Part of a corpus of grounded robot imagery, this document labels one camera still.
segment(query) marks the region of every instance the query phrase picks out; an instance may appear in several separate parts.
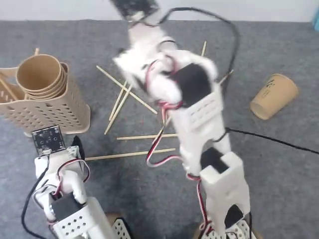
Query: perforated basket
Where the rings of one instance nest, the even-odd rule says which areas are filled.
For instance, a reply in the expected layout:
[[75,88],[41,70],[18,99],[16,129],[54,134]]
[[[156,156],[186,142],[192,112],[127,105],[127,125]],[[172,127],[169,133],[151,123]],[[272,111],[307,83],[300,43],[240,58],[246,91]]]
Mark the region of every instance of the perforated basket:
[[83,133],[90,127],[90,107],[70,74],[63,95],[45,101],[28,100],[18,85],[7,82],[15,68],[0,68],[0,114],[24,132],[58,124],[64,134]]

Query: tipped over paper cup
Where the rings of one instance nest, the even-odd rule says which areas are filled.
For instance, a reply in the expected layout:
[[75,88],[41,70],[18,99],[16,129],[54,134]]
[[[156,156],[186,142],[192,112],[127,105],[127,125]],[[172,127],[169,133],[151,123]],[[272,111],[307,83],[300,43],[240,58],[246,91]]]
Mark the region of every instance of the tipped over paper cup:
[[298,95],[298,88],[288,77],[272,75],[250,103],[251,111],[262,120],[268,120]]

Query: wall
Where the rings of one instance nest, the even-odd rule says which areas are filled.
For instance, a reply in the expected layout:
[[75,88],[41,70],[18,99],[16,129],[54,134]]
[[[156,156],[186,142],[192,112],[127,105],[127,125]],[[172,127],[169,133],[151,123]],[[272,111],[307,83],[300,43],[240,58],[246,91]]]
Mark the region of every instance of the wall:
[[[109,0],[0,0],[0,20],[118,20]],[[311,21],[319,0],[158,0],[163,11],[196,6],[230,20]],[[195,13],[176,13],[172,19],[207,20]]]

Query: utensil holder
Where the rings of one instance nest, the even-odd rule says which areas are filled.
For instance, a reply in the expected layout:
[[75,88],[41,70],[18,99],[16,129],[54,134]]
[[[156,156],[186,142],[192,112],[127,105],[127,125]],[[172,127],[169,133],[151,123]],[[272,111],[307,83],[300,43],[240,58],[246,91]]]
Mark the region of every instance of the utensil holder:
[[0,68],[0,115],[23,128],[24,132],[58,124],[64,134],[84,133],[90,127],[90,107],[83,101],[80,90],[67,73],[65,92],[54,99],[25,100],[23,90],[7,82],[16,75],[15,68]]

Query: black cable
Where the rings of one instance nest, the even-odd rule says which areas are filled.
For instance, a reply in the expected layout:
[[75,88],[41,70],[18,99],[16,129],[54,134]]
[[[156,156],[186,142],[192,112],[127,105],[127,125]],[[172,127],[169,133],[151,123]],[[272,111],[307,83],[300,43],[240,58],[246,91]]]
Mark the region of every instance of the black cable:
[[39,182],[43,179],[43,177],[44,177],[45,173],[48,171],[48,169],[49,169],[49,158],[48,158],[48,165],[47,165],[46,169],[41,173],[41,175],[39,176],[39,178],[37,179],[37,181],[35,182],[35,184],[34,184],[33,187],[31,188],[29,194],[27,195],[27,197],[26,197],[26,199],[25,199],[25,203],[24,203],[23,209],[22,209],[22,213],[21,213],[21,224],[22,224],[24,230],[25,230],[28,234],[34,236],[35,238],[39,238],[39,239],[46,239],[46,238],[43,237],[43,236],[40,236],[40,235],[37,234],[37,233],[34,233],[33,231],[31,231],[31,230],[26,226],[26,224],[25,224],[25,214],[26,214],[26,210],[27,210],[27,208],[28,208],[28,206],[29,206],[29,202],[30,202],[30,198],[31,198],[31,196],[32,196],[32,193],[34,192],[34,190],[35,190],[36,186],[39,184]]
[[[231,21],[221,17],[220,15],[217,15],[217,14],[212,13],[210,11],[206,11],[206,10],[199,9],[199,8],[196,8],[196,7],[174,7],[174,8],[171,8],[170,10],[168,10],[168,12],[160,19],[160,21],[157,24],[152,25],[152,24],[149,24],[149,23],[146,23],[146,22],[143,22],[143,24],[145,24],[147,26],[150,26],[150,27],[155,27],[157,25],[160,25],[160,24],[164,23],[165,21],[167,21],[169,16],[175,11],[195,11],[195,12],[199,12],[199,13],[202,13],[204,15],[208,15],[210,17],[214,17],[214,18],[216,18],[218,20],[221,20],[221,21],[225,22],[226,24],[228,24],[230,26],[230,28],[231,28],[231,30],[232,30],[232,32],[234,34],[234,37],[235,37],[235,42],[234,42],[234,46],[233,46],[233,50],[232,50],[232,55],[231,55],[231,59],[230,59],[230,62],[229,62],[229,66],[228,66],[227,72],[225,74],[225,76],[227,76],[227,74],[229,74],[233,70],[234,62],[235,62],[235,59],[236,59],[236,56],[237,56],[237,52],[238,52],[238,49],[239,49],[239,44],[240,44],[240,34],[239,34],[239,31],[237,30],[237,27],[235,26],[235,24],[233,24]],[[223,95],[224,96],[226,95],[227,87],[228,87],[228,83],[229,83],[231,75],[232,74],[227,76],[226,80],[224,81],[224,86],[223,86]]]
[[252,230],[253,230],[253,216],[249,212],[249,239],[252,239]]
[[277,143],[281,143],[281,144],[284,144],[286,146],[289,146],[289,147],[292,147],[292,148],[295,148],[295,149],[311,152],[311,153],[314,153],[314,154],[319,154],[318,151],[315,151],[315,150],[312,150],[312,149],[309,149],[309,148],[305,148],[305,147],[301,147],[301,146],[298,146],[298,145],[294,145],[294,144],[291,144],[291,143],[288,143],[288,142],[285,142],[285,141],[282,141],[282,140],[279,140],[279,139],[276,139],[276,138],[271,138],[271,137],[268,137],[268,136],[265,136],[265,135],[262,135],[262,134],[252,133],[252,132],[238,130],[238,129],[233,129],[233,128],[228,128],[228,127],[226,127],[226,131],[242,133],[242,134],[248,134],[248,135],[252,135],[252,136],[256,136],[256,137],[260,137],[260,138],[265,138],[265,139],[268,139],[268,140],[271,140],[271,141],[274,141],[274,142],[277,142]]

